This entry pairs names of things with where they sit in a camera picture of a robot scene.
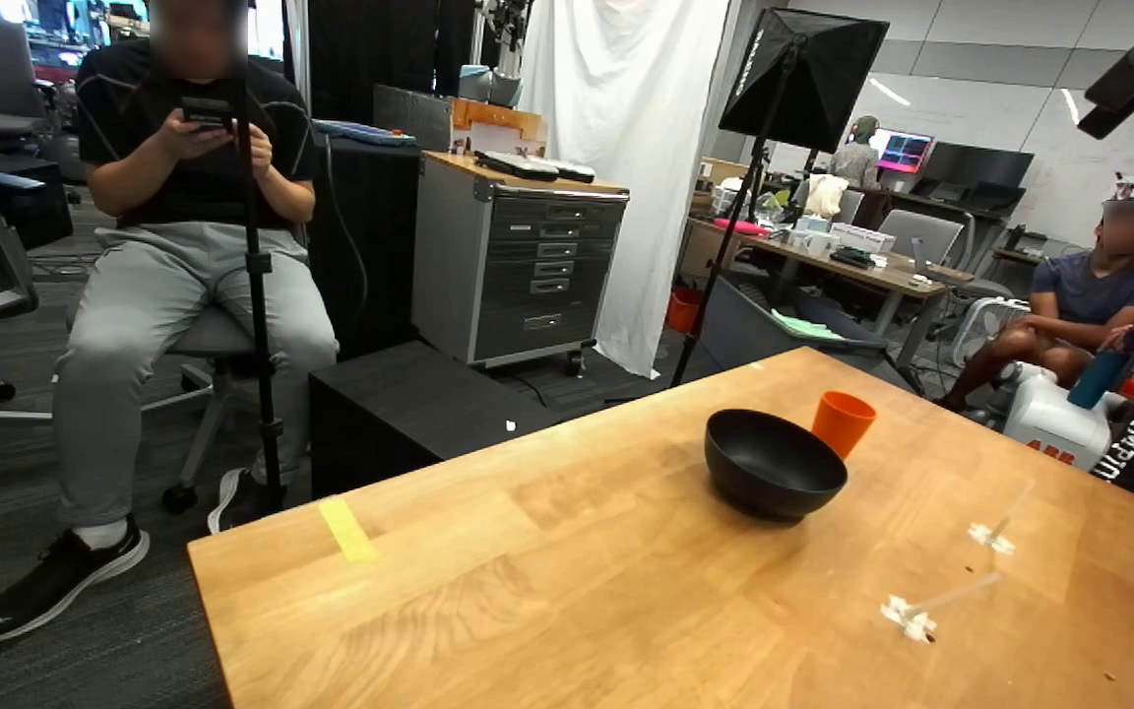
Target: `gray pants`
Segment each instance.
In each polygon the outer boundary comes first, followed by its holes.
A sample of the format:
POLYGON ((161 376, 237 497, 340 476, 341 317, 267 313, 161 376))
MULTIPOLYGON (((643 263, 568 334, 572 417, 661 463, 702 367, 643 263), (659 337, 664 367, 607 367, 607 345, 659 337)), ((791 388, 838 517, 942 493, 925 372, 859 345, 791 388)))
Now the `gray pants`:
MULTIPOLYGON (((243 228, 172 221, 120 228, 92 267, 80 313, 59 358, 59 517, 63 523, 111 523, 131 517, 134 456, 141 441, 141 388, 193 313, 224 307, 252 334, 252 284, 243 228)), ((334 332, 323 296, 291 231, 264 228, 273 273, 264 275, 267 345, 274 363, 274 413, 283 417, 283 481, 298 467, 308 438, 308 368, 334 363, 334 332)))

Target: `wooden table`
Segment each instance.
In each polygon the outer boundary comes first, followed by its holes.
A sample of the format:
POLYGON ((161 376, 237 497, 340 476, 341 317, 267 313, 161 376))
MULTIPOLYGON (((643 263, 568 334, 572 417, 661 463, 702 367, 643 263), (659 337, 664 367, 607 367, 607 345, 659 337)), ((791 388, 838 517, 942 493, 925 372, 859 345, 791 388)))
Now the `wooden table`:
POLYGON ((970 273, 955 273, 955 267, 938 267, 938 273, 921 275, 916 263, 911 254, 903 254, 903 250, 890 250, 882 267, 850 267, 850 263, 838 263, 838 259, 829 259, 824 250, 791 249, 791 242, 779 242, 779 241, 752 241, 752 249, 785 254, 787 259, 787 267, 779 273, 785 278, 791 278, 795 267, 816 267, 816 273, 836 273, 836 275, 866 284, 866 286, 882 286, 887 298, 882 298, 882 311, 875 317, 875 337, 887 334, 887 325, 892 322, 892 311, 899 311, 903 298, 925 298, 925 311, 911 325, 899 363, 911 363, 916 353, 916 345, 921 345, 921 337, 928 332, 928 317, 938 311, 938 298, 947 291, 947 284, 970 284, 971 278, 970 273))
POLYGON ((237 706, 1134 706, 1134 497, 816 350, 208 535, 187 560, 237 706), (879 405, 848 487, 795 529, 719 502, 705 417, 806 425, 825 384, 879 405), (992 554, 970 523, 1005 512, 1016 551, 992 554), (934 609, 934 645, 882 617, 890 594, 992 575, 934 609))

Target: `man sitting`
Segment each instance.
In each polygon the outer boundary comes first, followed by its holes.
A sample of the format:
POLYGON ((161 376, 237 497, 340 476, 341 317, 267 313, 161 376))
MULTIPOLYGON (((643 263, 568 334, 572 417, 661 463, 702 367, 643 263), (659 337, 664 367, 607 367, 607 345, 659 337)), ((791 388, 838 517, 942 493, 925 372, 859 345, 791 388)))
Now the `man sitting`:
MULTIPOLYGON (((144 43, 92 51, 80 72, 80 144, 92 195, 118 215, 111 250, 92 267, 54 383, 59 521, 36 569, 0 594, 0 643, 54 620, 92 581, 134 569, 151 535, 134 523, 141 384, 195 311, 220 304, 252 332, 243 249, 243 153, 228 122, 193 122, 181 99, 220 99, 220 83, 144 80, 144 43)), ((334 363, 334 332, 308 250, 294 241, 313 212, 312 122, 291 83, 252 64, 252 175, 264 275, 273 393, 283 417, 283 485, 308 431, 308 368, 334 363)), ((220 481, 264 487, 264 463, 220 481)))
POLYGON ((966 363, 942 405, 966 410, 970 393, 1016 358, 1041 363, 1072 383, 1090 363, 1090 350, 1127 322, 1134 322, 1134 195, 1107 203, 1090 250, 1037 267, 1030 313, 1000 325, 1000 334, 966 363))

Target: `black bowl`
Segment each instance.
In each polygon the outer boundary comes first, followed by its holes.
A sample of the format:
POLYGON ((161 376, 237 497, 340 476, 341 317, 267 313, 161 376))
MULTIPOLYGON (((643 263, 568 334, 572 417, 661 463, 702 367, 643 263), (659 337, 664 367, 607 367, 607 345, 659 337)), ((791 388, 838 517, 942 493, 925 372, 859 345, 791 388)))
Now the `black bowl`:
POLYGON ((848 485, 848 463, 829 443, 760 410, 715 410, 705 451, 728 502, 785 523, 802 521, 848 485))

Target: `black shirt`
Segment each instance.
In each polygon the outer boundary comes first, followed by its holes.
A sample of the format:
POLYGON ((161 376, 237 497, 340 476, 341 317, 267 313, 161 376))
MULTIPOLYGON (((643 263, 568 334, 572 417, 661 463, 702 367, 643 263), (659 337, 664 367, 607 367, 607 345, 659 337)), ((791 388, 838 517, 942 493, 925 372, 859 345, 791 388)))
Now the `black shirt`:
MULTIPOLYGON (((181 102, 181 95, 220 99, 224 83, 151 83, 144 43, 114 43, 92 51, 80 72, 80 144, 84 162, 103 166, 134 153, 181 102)), ((274 170, 291 182, 312 182, 313 144, 298 91, 246 64, 246 122, 254 122, 274 144, 274 170)), ((195 162, 177 162, 168 182, 139 208, 120 212, 126 224, 161 221, 228 221, 243 224, 243 162, 237 144, 220 144, 195 162)), ((254 189, 254 224, 291 228, 267 208, 254 189)))

